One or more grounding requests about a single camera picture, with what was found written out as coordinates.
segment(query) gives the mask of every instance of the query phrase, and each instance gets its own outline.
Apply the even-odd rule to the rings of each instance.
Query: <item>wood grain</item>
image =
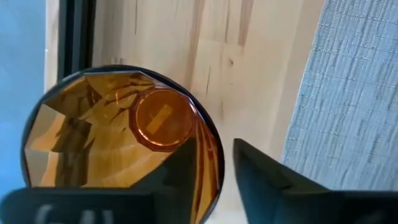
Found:
[[[59,1],[45,1],[44,92],[57,83]]]
[[[93,65],[136,65],[172,78],[197,97],[218,128],[226,176],[208,223],[246,223],[234,180],[233,138],[279,160],[322,5],[97,0]]]

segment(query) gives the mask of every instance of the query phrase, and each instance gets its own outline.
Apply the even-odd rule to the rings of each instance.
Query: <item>orange reflective surface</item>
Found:
[[[220,192],[221,149],[187,96],[145,74],[77,78],[40,105],[24,155],[33,187],[130,187],[188,138],[197,222]]]

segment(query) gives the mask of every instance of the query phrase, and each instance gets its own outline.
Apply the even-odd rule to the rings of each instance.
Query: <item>black frame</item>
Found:
[[[60,0],[57,80],[91,67],[96,0]]]

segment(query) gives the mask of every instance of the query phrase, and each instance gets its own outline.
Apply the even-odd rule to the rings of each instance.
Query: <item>gray fabric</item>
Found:
[[[285,165],[331,189],[398,189],[398,1],[326,1]]]

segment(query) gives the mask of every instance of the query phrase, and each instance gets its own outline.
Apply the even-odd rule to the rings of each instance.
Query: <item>black rim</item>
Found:
[[[29,172],[27,171],[27,162],[26,162],[26,157],[24,154],[24,148],[27,143],[27,139],[29,137],[30,130],[32,129],[35,117],[37,116],[37,113],[39,112],[41,104],[49,99],[51,96],[59,93],[63,88],[65,88],[67,85],[71,84],[74,82],[76,79],[80,78],[82,75],[87,74],[87,73],[92,73],[92,74],[100,74],[100,73],[113,73],[113,72],[141,72],[145,75],[148,75],[149,77],[158,80],[169,87],[173,88],[174,90],[188,96],[192,103],[197,107],[199,114],[205,121],[206,125],[209,127],[211,133],[214,135],[216,144],[218,147],[218,157],[219,157],[219,168],[220,168],[220,193],[223,188],[223,182],[224,182],[224,174],[225,174],[225,164],[224,164],[224,152],[223,152],[223,146],[221,144],[221,139],[220,135],[218,134],[218,131],[216,129],[216,126],[214,125],[213,120],[211,120],[209,114],[206,112],[204,107],[199,103],[199,101],[184,87],[180,86],[179,84],[175,83],[171,79],[148,69],[145,68],[140,68],[140,67],[134,67],[134,66],[129,66],[129,65],[108,65],[108,66],[101,66],[101,67],[95,67],[95,68],[88,68],[86,70],[82,70],[80,72],[76,72],[73,75],[70,75],[66,78],[64,78],[58,85],[55,85],[52,87],[46,94],[41,97],[39,102],[35,105],[33,111],[30,113],[28,120],[25,124],[24,131],[22,133],[22,142],[21,142],[21,167],[22,167],[22,175],[24,177],[25,184],[28,187],[31,187],[30,185],[30,177],[29,177]],[[205,216],[202,219],[202,222],[207,220],[209,217],[210,213],[213,211],[218,199],[219,199],[220,194],[217,195],[213,203],[208,207]]]

